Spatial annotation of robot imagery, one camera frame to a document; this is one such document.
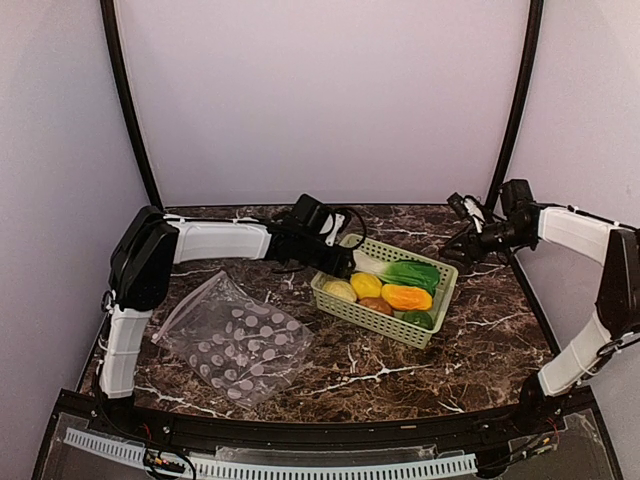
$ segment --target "black base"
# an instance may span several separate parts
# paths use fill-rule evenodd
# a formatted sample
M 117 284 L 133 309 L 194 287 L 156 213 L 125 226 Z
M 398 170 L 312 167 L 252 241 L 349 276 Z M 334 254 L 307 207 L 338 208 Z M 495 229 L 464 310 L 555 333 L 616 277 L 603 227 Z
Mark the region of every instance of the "black base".
M 55 427 L 60 413 L 68 413 L 89 420 L 96 431 L 122 436 L 120 427 L 99 414 L 100 404 L 94 397 L 63 390 L 54 408 L 51 424 Z M 105 406 L 117 415 L 114 405 Z M 126 407 L 130 417 L 145 423 L 153 439 L 172 449 L 214 453 L 218 447 L 244 447 L 293 451 L 377 450 L 436 445 L 439 453 L 463 450 L 475 453 L 479 469 L 509 450 L 509 441 L 522 434 L 513 427 L 511 417 L 516 406 L 501 407 L 475 413 L 408 421 L 346 424 L 285 424 L 222 420 L 191 415 L 172 414 L 140 407 Z M 564 414 L 591 409 L 598 421 L 616 479 L 622 475 L 606 427 L 591 389 L 583 387 L 567 399 Z M 141 440 L 144 433 L 132 424 L 128 432 L 135 432 Z M 43 440 L 34 479 L 39 478 L 49 450 L 54 428 L 48 428 Z M 540 431 L 551 431 L 548 424 Z

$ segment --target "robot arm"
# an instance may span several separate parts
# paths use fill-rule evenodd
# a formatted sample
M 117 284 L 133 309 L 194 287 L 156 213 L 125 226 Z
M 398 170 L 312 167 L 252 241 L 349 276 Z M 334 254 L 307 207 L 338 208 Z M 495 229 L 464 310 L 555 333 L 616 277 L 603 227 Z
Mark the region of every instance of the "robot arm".
M 506 219 L 487 222 L 491 212 L 472 197 L 454 194 L 449 204 L 467 228 L 440 250 L 444 258 L 472 265 L 490 252 L 511 253 L 539 241 L 561 245 L 603 266 L 596 309 L 587 325 L 560 355 L 546 364 L 523 386 L 523 399 L 544 402 L 567 393 L 582 379 L 594 374 L 625 340 L 640 332 L 640 258 L 633 227 L 581 212 L 572 207 L 537 204 L 526 180 L 511 180 L 502 187 L 502 210 Z
M 334 242 L 350 219 L 349 209 L 330 208 L 308 195 L 271 220 L 208 221 L 154 207 L 140 210 L 111 256 L 111 290 L 103 299 L 111 328 L 100 371 L 102 392 L 109 399 L 133 394 L 142 335 L 167 295 L 173 265 L 214 258 L 295 261 L 348 278 L 353 249 Z

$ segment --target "black pole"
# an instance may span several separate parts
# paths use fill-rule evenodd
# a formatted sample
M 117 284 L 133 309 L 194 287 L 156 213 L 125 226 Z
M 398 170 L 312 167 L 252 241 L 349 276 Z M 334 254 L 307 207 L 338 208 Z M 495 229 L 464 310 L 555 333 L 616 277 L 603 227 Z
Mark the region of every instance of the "black pole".
M 140 175 L 142 176 L 142 182 L 144 183 L 144 188 L 147 191 L 149 202 L 153 206 L 163 210 L 160 192 L 158 191 L 158 186 L 156 185 L 155 178 L 153 177 L 153 171 L 151 170 L 147 151 L 144 148 L 144 141 L 142 140 L 138 117 L 136 116 L 136 110 L 133 105 L 133 97 L 131 96 L 131 89 L 129 88 L 129 81 L 127 79 L 127 70 L 124 65 L 122 45 L 120 43 L 120 35 L 118 33 L 118 21 L 116 19 L 113 0 L 100 0 L 100 6 L 102 8 L 102 21 L 104 23 L 104 33 L 107 38 L 109 57 L 111 58 L 113 77 L 116 82 L 118 97 L 120 97 L 120 107 L 122 108 L 124 121 L 127 125 L 127 131 L 129 132 L 129 140 L 133 147 L 133 154 L 136 157 L 136 163 L 138 164 L 138 169 L 140 170 Z
M 500 194 L 500 185 L 504 183 L 504 179 L 509 169 L 509 162 L 513 154 L 513 147 L 518 137 L 518 129 L 522 121 L 524 105 L 527 100 L 527 92 L 529 91 L 529 83 L 531 82 L 531 73 L 533 72 L 533 61 L 536 57 L 536 49 L 538 47 L 538 36 L 540 35 L 540 24 L 542 23 L 542 7 L 544 0 L 531 0 L 529 6 L 529 20 L 527 22 L 527 33 L 524 37 L 524 48 L 522 50 L 522 59 L 520 61 L 520 71 L 518 72 L 518 81 L 516 90 L 513 95 L 513 103 L 511 104 L 511 112 L 507 122 L 507 129 L 502 141 L 502 148 L 498 156 L 498 163 L 493 172 L 493 179 L 489 187 L 487 201 L 485 206 L 493 210 L 498 203 Z

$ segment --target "toy vegetable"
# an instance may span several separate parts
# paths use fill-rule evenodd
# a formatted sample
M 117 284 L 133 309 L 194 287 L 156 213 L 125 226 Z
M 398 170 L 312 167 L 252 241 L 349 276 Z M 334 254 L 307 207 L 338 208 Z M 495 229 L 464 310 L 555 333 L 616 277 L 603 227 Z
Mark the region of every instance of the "toy vegetable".
M 401 285 L 384 285 L 384 298 L 394 310 L 406 312 L 408 310 L 429 310 L 433 306 L 433 297 L 429 292 L 417 287 Z
M 356 292 L 348 282 L 343 280 L 330 280 L 322 288 L 325 292 L 340 297 L 347 302 L 355 302 L 358 299 Z
M 419 287 L 429 292 L 431 296 L 435 295 L 436 287 L 440 283 L 440 272 L 427 263 L 413 260 L 385 262 L 359 250 L 353 252 L 353 258 L 356 262 L 356 270 L 375 275 L 385 283 Z
M 354 273 L 351 275 L 351 286 L 356 291 L 358 298 L 377 298 L 382 290 L 382 282 L 370 273 Z
M 427 330 L 432 330 L 433 327 L 435 327 L 435 322 L 433 321 L 433 318 L 431 318 L 431 315 L 419 310 L 405 313 L 402 317 L 402 321 L 418 327 L 426 328 Z
M 370 308 L 371 310 L 375 310 L 378 313 L 393 316 L 393 309 L 391 308 L 391 305 L 382 298 L 363 298 L 360 300 L 360 305 Z

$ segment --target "black frame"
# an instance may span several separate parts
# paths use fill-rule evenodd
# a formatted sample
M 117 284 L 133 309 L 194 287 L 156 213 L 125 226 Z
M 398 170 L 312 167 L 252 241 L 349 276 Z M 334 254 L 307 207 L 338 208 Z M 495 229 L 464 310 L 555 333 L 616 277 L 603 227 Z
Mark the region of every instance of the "black frame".
M 49 418 L 38 453 L 33 480 L 43 473 L 49 445 L 61 413 L 89 421 L 89 428 L 121 436 L 96 412 L 94 397 L 62 390 Z M 256 449 L 331 451 L 372 450 L 436 444 L 438 452 L 464 450 L 478 456 L 503 452 L 507 442 L 522 435 L 501 428 L 483 428 L 491 420 L 503 419 L 515 405 L 473 413 L 431 417 L 416 420 L 347 423 L 286 424 L 221 420 L 134 407 L 133 414 L 145 422 L 156 441 L 172 449 L 215 452 L 220 446 Z M 565 414 L 591 409 L 603 439 L 608 460 L 616 480 L 623 480 L 620 466 L 604 424 L 602 414 L 590 387 L 575 391 L 565 405 Z
M 522 58 L 520 60 L 520 70 L 518 71 L 518 81 L 513 94 L 513 102 L 511 103 L 511 111 L 509 112 L 509 120 L 507 128 L 502 140 L 500 155 L 498 155 L 498 163 L 493 172 L 491 186 L 487 194 L 485 207 L 490 210 L 495 209 L 498 197 L 500 195 L 500 185 L 504 183 L 504 179 L 509 170 L 513 148 L 518 137 L 518 130 L 522 123 L 522 114 L 527 101 L 527 93 L 529 92 L 529 83 L 533 73 L 533 62 L 536 58 L 536 50 L 538 48 L 538 37 L 540 36 L 540 25 L 542 24 L 542 7 L 544 0 L 531 0 L 529 5 L 529 19 L 527 20 L 527 31 L 524 37 L 524 47 L 522 49 Z
M 113 70 L 113 78 L 116 82 L 118 97 L 120 98 L 120 108 L 129 132 L 129 140 L 133 148 L 133 154 L 138 164 L 138 170 L 144 183 L 149 202 L 154 207 L 163 210 L 162 199 L 156 179 L 151 170 L 151 163 L 144 146 L 142 131 L 138 123 L 131 88 L 129 87 L 129 79 L 127 78 L 127 68 L 122 55 L 122 44 L 120 43 L 120 34 L 118 32 L 118 20 L 116 18 L 116 9 L 114 0 L 100 0 L 102 9 L 102 22 L 104 24 L 104 34 L 107 39 L 107 48 L 109 49 L 109 58 L 111 59 L 111 68 Z

